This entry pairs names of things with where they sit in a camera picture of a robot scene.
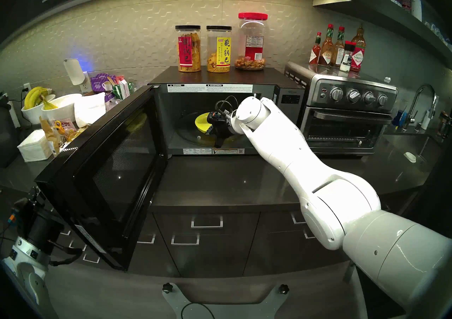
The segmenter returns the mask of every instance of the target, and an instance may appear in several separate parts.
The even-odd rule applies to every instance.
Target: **yellow plate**
[[[195,119],[195,125],[200,130],[200,132],[206,134],[207,130],[210,128],[211,124],[207,122],[208,112],[199,115]]]

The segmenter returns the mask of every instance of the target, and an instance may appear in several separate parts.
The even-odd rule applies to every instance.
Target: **shelf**
[[[422,22],[390,0],[314,0],[325,8],[383,27],[415,43],[452,69],[452,52]]]

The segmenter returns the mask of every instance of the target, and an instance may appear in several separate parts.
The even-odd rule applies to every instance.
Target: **yellow label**
[[[229,67],[231,66],[231,38],[217,37],[216,38],[216,66]]]

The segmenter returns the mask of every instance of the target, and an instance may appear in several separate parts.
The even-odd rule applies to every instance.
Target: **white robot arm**
[[[372,281],[407,309],[450,252],[451,240],[382,211],[372,186],[322,163],[270,99],[246,98],[231,125],[284,175],[320,243],[330,250],[343,248]]]

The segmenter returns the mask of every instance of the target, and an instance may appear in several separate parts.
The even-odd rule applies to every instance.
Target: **red bottle cap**
[[[269,18],[268,14],[264,13],[239,13],[239,19],[247,20],[266,20]]]

